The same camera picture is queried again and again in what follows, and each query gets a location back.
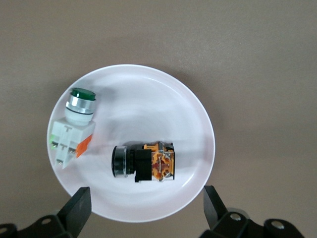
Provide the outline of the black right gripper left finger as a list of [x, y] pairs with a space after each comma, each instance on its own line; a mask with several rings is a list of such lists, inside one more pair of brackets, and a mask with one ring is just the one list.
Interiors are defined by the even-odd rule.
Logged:
[[12, 223], [0, 225], [2, 238], [76, 238], [92, 212], [89, 187], [81, 187], [56, 215], [46, 215], [18, 230]]

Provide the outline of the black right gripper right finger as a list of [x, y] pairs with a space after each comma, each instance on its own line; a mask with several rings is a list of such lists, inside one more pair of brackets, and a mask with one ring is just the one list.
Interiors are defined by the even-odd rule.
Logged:
[[267, 219], [258, 225], [237, 211], [229, 211], [212, 185], [204, 186], [204, 214], [209, 229], [202, 238], [302, 238], [302, 233], [290, 222]]

